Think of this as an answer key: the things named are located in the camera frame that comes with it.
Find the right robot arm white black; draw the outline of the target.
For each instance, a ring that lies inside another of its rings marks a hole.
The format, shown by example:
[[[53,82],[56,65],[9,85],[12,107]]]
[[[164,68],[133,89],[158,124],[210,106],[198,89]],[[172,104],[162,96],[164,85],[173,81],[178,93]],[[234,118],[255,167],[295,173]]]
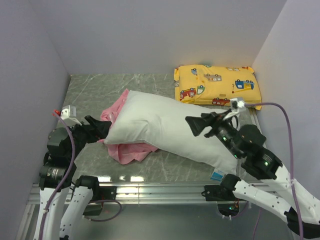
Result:
[[[268,185],[275,194],[261,190],[240,177],[227,174],[220,184],[220,194],[226,200],[251,202],[284,221],[295,234],[305,239],[320,236],[320,201],[309,193],[291,174],[282,161],[263,145],[266,137],[256,125],[246,124],[236,129],[223,113],[203,113],[185,118],[197,137],[209,127],[204,137],[216,137],[236,159],[244,159],[241,167],[257,180]]]

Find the pink pillowcase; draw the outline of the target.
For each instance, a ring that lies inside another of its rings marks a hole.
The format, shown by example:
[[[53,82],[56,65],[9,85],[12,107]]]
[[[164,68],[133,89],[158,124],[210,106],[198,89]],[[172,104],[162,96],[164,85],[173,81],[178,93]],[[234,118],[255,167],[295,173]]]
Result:
[[[120,97],[109,107],[102,111],[100,115],[101,121],[109,121],[113,125],[119,113],[121,112],[129,90],[125,89]],[[107,147],[109,156],[122,165],[129,164],[130,162],[143,161],[149,153],[158,150],[157,147],[146,143],[123,143],[123,144],[104,144]]]

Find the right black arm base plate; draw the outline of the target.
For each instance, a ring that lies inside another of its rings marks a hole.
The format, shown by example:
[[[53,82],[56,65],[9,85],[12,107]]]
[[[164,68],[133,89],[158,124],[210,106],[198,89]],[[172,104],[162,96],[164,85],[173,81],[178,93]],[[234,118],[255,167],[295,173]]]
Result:
[[[233,192],[220,185],[205,185],[201,195],[206,202],[216,202],[221,216],[233,219],[239,217],[249,207],[249,203],[235,197]]]

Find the white pillow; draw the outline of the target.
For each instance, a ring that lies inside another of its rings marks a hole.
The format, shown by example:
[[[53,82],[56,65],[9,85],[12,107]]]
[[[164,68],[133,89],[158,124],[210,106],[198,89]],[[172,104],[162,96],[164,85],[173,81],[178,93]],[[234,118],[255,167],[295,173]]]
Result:
[[[211,110],[172,98],[129,90],[109,134],[108,145],[145,143],[160,154],[145,168],[149,181],[208,180],[213,171],[235,174],[238,162],[216,137],[195,137],[185,117]]]

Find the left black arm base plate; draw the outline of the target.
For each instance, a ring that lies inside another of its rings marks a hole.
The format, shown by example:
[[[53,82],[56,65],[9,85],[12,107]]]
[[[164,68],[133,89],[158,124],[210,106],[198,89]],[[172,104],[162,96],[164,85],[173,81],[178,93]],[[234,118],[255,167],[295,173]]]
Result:
[[[93,190],[87,186],[75,187],[70,204],[76,210],[83,210],[81,216],[99,216],[105,205],[102,200],[116,199],[117,188],[115,186],[107,186]]]

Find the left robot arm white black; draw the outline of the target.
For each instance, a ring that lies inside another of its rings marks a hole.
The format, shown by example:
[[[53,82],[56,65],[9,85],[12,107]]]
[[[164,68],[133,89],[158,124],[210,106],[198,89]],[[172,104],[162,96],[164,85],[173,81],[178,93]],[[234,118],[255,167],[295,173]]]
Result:
[[[68,126],[58,117],[62,127],[52,130],[48,136],[47,153],[39,172],[40,210],[35,240],[70,240],[90,201],[101,195],[99,180],[95,176],[80,176],[73,188],[73,199],[63,211],[67,195],[76,172],[75,159],[86,144],[96,143],[108,136],[110,121],[100,121],[90,115],[87,123]]]

